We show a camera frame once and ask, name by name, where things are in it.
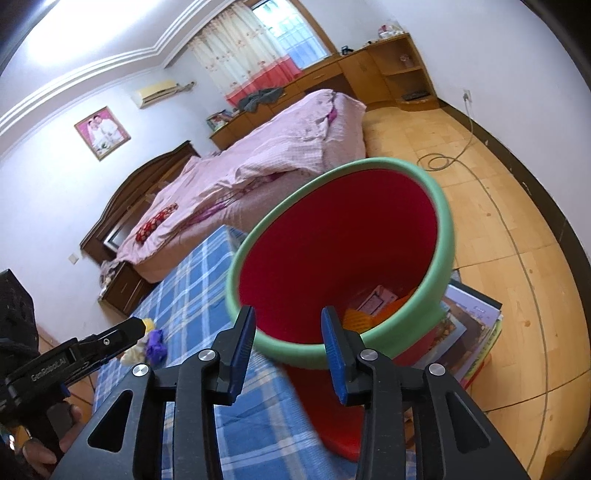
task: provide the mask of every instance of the power cord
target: power cord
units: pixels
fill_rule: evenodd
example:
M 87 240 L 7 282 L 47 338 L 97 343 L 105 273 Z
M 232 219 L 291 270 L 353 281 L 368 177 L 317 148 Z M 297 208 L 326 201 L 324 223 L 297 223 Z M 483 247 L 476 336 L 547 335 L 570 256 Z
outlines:
M 503 224 L 503 226 L 505 227 L 505 231 L 507 232 L 507 234 L 509 235 L 509 238 L 511 239 L 511 243 L 513 244 L 513 249 L 515 250 L 515 253 L 517 254 L 517 258 L 519 259 L 519 263 L 521 264 L 521 268 L 523 270 L 523 273 L 525 274 L 525 278 L 527 279 L 527 283 L 530 287 L 531 290 L 531 295 L 534 299 L 534 304 L 535 304 L 535 312 L 538 316 L 538 322 L 540 324 L 540 332 L 541 332 L 541 336 L 542 336 L 542 345 L 544 347 L 544 362 L 545 362 L 545 394 L 544 394 L 544 413 L 542 415 L 542 422 L 540 425 L 540 432 L 538 434 L 538 439 L 536 441 L 535 444 L 535 448 L 534 451 L 531 455 L 531 459 L 530 462 L 527 465 L 527 470 L 530 470 L 531 464 L 534 461 L 535 458 L 535 454 L 537 453 L 538 448 L 540 447 L 540 442 L 542 439 L 542 432 L 544 431 L 544 425 L 545 425 L 545 421 L 546 421 L 546 412 L 548 410 L 548 391 L 550 389 L 550 381 L 548 379 L 548 349 L 547 349 L 547 344 L 546 344 L 546 336 L 544 333 L 544 324 L 542 323 L 542 314 L 540 312 L 540 305 L 538 304 L 538 299 L 535 296 L 535 291 L 534 291 L 534 285 L 530 279 L 530 275 L 528 274 L 527 268 L 525 267 L 525 263 L 523 261 L 523 259 L 521 258 L 521 253 L 519 253 L 519 248 L 517 248 L 517 243 L 515 242 L 515 239 L 513 238 L 513 235 L 511 235 L 511 231 L 509 230 L 509 227 L 507 226 L 507 223 L 505 222 L 505 219 L 503 218 L 503 214 L 501 213 L 501 209 L 499 208 L 499 206 L 496 204 L 495 200 L 493 199 L 492 195 L 489 193 L 489 191 L 487 190 L 487 188 L 485 187 L 485 185 L 482 183 L 482 181 L 478 178 L 478 176 L 472 171 L 472 169 L 470 167 L 468 167 L 468 165 L 466 165 L 464 162 L 462 162 L 460 160 L 460 157 L 466 153 L 466 151 L 468 150 L 468 148 L 470 148 L 470 145 L 472 144 L 472 140 L 474 139 L 474 121 L 472 120 L 472 116 L 470 114 L 470 109 L 468 108 L 468 98 L 467 95 L 464 94 L 464 107 L 466 108 L 466 115 L 468 117 L 468 119 L 470 120 L 470 139 L 468 140 L 468 143 L 466 144 L 466 146 L 464 147 L 464 149 L 455 157 L 450 157 L 449 155 L 444 155 L 442 153 L 428 153 L 427 155 L 423 155 L 422 157 L 420 157 L 417 160 L 417 165 L 419 167 L 421 167 L 423 170 L 425 171 L 441 171 L 441 170 L 445 170 L 446 168 L 451 167 L 454 163 L 459 163 L 460 165 L 462 165 L 467 171 L 470 172 L 470 174 L 472 174 L 472 176 L 476 179 L 476 181 L 480 184 L 480 186 L 482 187 L 482 190 L 486 193 L 487 197 L 491 200 L 492 204 L 494 205 L 497 214 L 499 215 L 499 218 L 501 220 L 501 223 Z M 427 162 L 427 167 L 423 167 L 422 165 L 422 161 L 425 158 L 429 158 L 432 157 L 430 160 L 428 160 Z M 440 167 L 433 167 L 432 163 L 435 162 L 436 160 L 445 160 L 445 163 L 440 166 Z

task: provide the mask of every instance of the window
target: window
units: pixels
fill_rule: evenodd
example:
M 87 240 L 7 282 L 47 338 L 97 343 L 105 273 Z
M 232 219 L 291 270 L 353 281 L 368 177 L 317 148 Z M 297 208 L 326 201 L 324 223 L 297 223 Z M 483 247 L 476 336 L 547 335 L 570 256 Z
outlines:
M 287 0 L 267 0 L 252 11 L 299 68 L 305 69 L 329 55 L 311 26 Z

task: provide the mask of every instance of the stack of books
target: stack of books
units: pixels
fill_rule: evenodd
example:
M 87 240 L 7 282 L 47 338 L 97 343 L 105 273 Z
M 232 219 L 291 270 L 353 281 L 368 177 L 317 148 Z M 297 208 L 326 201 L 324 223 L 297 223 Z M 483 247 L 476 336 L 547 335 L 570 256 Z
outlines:
M 438 327 L 429 351 L 414 364 L 425 368 L 442 364 L 467 388 L 482 369 L 502 329 L 503 315 L 498 301 L 450 280 L 442 306 L 446 317 Z

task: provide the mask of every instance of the blue plaid tablecloth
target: blue plaid tablecloth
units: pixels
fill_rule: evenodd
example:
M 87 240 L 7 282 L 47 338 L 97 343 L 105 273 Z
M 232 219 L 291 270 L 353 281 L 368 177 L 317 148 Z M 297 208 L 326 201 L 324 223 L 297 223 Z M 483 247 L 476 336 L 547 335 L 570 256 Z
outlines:
M 226 312 L 226 276 L 246 235 L 222 226 L 185 258 L 142 302 L 134 315 L 163 330 L 166 366 L 178 365 L 211 346 L 232 326 Z M 94 409 L 131 367 L 111 360 L 99 371 Z M 164 422 L 163 480 L 172 479 L 173 405 Z M 349 479 L 356 464 L 329 452 L 314 431 L 296 392 L 281 369 L 253 351 L 242 394 L 231 407 L 215 407 L 217 442 L 226 480 L 272 478 Z M 414 458 L 407 478 L 414 478 Z

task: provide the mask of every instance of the nightstand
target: nightstand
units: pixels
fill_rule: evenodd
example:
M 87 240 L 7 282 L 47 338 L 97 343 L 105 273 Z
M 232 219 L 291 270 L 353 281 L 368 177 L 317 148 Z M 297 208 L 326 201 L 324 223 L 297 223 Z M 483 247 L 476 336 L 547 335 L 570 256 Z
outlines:
M 101 291 L 99 301 L 128 317 L 156 285 L 141 277 L 132 264 L 123 262 L 111 282 Z

